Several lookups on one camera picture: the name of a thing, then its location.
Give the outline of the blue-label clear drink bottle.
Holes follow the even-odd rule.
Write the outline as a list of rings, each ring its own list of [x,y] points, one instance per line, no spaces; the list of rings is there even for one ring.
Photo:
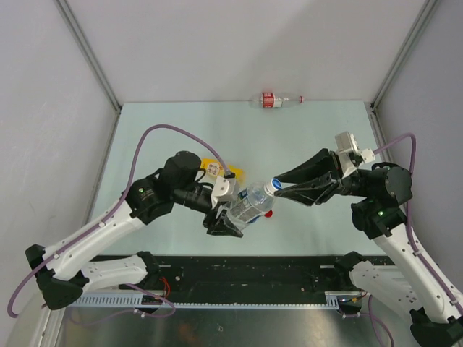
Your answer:
[[[248,185],[230,204],[226,216],[239,230],[272,210],[278,190],[274,189],[271,180]]]

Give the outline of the blue white bottle cap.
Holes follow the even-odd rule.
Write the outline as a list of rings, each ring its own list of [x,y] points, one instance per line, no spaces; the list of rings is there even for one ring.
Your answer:
[[[271,184],[272,184],[272,186],[274,187],[274,189],[276,189],[276,190],[282,189],[281,182],[280,182],[278,179],[276,179],[276,178],[273,178],[273,179],[271,180]]]

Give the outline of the clear red-label water bottle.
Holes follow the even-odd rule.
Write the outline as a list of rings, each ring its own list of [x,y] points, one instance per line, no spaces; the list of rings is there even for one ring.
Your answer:
[[[263,109],[289,108],[303,104],[302,95],[288,93],[261,92],[251,97],[249,103],[252,107]]]

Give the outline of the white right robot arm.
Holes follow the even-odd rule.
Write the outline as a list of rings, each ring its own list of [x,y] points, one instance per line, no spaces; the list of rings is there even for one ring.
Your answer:
[[[453,346],[462,339],[462,292],[443,274],[412,230],[401,206],[412,199],[412,175],[393,163],[376,163],[372,150],[323,148],[298,167],[278,175],[288,186],[277,192],[303,205],[321,205],[334,195],[361,197],[352,223],[380,247],[396,272],[380,269],[357,252],[336,264],[334,283],[354,286],[396,312],[420,346]]]

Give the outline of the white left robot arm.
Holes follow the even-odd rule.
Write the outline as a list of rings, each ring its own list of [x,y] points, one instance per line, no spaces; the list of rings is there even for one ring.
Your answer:
[[[155,288],[161,269],[150,252],[107,261],[95,257],[122,237],[169,214],[175,205],[204,214],[203,225],[210,235],[241,237],[224,225],[222,207],[237,197],[239,182],[234,173],[217,176],[215,183],[202,182],[201,159],[181,151],[163,168],[132,183],[103,215],[59,243],[34,244],[25,254],[34,272],[45,305],[62,309],[84,293],[103,288],[136,285]]]

